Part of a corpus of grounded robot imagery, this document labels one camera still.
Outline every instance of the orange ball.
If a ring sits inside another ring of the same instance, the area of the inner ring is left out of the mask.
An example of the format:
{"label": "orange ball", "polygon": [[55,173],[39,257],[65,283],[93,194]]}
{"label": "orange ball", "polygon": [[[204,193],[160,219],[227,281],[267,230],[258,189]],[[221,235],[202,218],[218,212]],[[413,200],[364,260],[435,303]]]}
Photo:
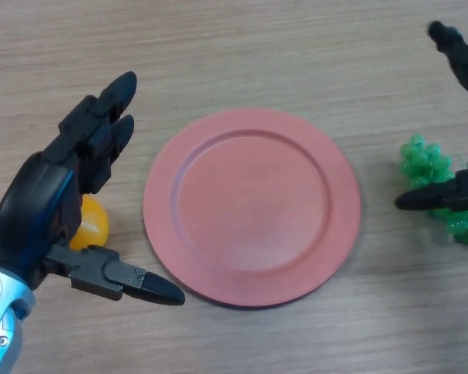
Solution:
{"label": "orange ball", "polygon": [[82,196],[81,225],[69,243],[72,250],[80,251],[89,245],[104,246],[108,240],[109,220],[104,207],[89,195]]}

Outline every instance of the wooden table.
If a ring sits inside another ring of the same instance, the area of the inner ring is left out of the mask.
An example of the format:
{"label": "wooden table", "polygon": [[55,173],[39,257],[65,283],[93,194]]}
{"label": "wooden table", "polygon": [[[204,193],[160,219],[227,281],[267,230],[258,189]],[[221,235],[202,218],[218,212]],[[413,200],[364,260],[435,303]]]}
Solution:
{"label": "wooden table", "polygon": [[147,172],[181,128],[227,108],[315,123],[364,209],[347,264],[278,309],[110,302],[49,277],[15,372],[468,373],[468,249],[392,205],[414,132],[468,161],[468,95],[426,36],[433,19],[468,37],[468,0],[0,1],[0,199],[81,98],[132,69],[135,135],[98,197],[124,260],[165,274],[144,234]]}

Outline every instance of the green grapes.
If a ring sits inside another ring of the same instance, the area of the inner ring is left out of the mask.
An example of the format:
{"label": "green grapes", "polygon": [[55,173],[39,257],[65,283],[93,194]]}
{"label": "green grapes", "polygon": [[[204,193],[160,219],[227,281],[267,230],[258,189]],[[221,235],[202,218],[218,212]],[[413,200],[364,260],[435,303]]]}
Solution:
{"label": "green grapes", "polygon": [[[400,171],[406,176],[410,189],[418,189],[434,182],[454,178],[452,158],[442,153],[437,143],[426,145],[421,134],[414,134],[400,147]],[[449,209],[432,210],[432,217],[445,222],[456,240],[468,244],[468,211],[452,212]]]}

